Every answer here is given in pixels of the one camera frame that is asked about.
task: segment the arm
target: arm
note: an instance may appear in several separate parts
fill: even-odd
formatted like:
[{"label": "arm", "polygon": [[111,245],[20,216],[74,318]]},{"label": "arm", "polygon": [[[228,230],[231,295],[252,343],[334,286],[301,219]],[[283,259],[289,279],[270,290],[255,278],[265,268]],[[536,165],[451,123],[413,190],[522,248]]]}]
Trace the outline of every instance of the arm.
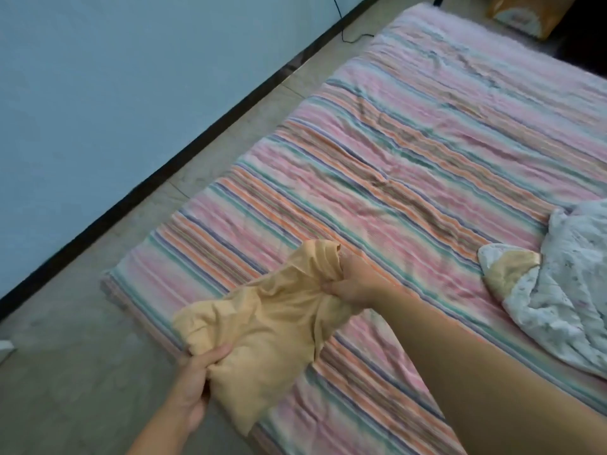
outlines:
[{"label": "arm", "polygon": [[169,396],[139,434],[127,455],[178,455],[187,437],[200,425],[209,396],[203,394],[206,368],[231,351],[223,345],[190,358],[180,371]]},{"label": "arm", "polygon": [[363,259],[341,261],[344,281],[325,290],[388,322],[469,455],[604,453],[604,417]]}]

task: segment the yellow fabric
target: yellow fabric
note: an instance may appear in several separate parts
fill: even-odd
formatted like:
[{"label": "yellow fabric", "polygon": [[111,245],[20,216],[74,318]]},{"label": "yellow fabric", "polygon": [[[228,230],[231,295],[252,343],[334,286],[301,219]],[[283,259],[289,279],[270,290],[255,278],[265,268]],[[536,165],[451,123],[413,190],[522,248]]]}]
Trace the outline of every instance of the yellow fabric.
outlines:
[{"label": "yellow fabric", "polygon": [[279,270],[240,286],[221,300],[177,313],[173,326],[193,354],[223,343],[234,349],[209,367],[211,394],[241,434],[291,388],[353,307],[321,291],[343,278],[339,244],[306,241]]},{"label": "yellow fabric", "polygon": [[491,265],[483,280],[498,301],[504,301],[531,268],[541,263],[542,255],[533,251],[506,251]]}]

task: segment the wrinkled fabric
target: wrinkled fabric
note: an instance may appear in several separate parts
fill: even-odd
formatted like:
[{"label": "wrinkled fabric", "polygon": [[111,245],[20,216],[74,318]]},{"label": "wrinkled fabric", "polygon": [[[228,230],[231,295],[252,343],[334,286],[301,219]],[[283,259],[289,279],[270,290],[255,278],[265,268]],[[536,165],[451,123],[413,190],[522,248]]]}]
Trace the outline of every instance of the wrinkled fabric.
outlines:
[{"label": "wrinkled fabric", "polygon": [[[519,252],[517,259],[512,252]],[[555,210],[540,266],[531,265],[529,252],[488,244],[478,250],[478,258],[486,276],[503,266],[504,258],[519,270],[532,266],[504,294],[505,310],[548,352],[607,379],[607,199],[580,203],[570,212]],[[496,285],[493,277],[488,286],[493,294],[500,292]],[[503,281],[501,290],[506,285]]]},{"label": "wrinkled fabric", "polygon": [[173,326],[193,354],[224,343],[234,348],[209,367],[211,394],[247,435],[282,398],[353,307],[321,284],[343,278],[339,244],[306,241],[279,270],[240,286],[221,300],[179,311]]}]

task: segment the blue wall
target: blue wall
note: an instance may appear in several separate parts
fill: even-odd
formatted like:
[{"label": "blue wall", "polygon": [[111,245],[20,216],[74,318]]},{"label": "blue wall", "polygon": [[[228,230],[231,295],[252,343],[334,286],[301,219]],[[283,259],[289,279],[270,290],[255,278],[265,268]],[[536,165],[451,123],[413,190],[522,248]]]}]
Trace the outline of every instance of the blue wall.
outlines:
[{"label": "blue wall", "polygon": [[333,0],[0,0],[0,296],[338,20]]}]

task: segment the tiled floor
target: tiled floor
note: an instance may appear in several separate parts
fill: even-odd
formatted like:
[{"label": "tiled floor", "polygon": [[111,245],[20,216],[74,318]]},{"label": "tiled floor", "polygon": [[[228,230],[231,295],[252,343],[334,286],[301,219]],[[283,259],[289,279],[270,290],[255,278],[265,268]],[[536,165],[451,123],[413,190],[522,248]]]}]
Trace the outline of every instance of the tiled floor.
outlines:
[{"label": "tiled floor", "polygon": [[[421,1],[432,0],[380,0],[346,30],[345,37],[375,33]],[[486,4],[487,0],[445,0],[443,9],[532,44],[487,20]],[[3,454],[125,452],[162,401],[174,364],[104,298],[98,288],[100,273],[272,131],[367,41],[351,45],[335,37],[0,324],[0,338],[9,338],[18,347],[0,366]],[[213,411],[186,453],[251,451]]]}]

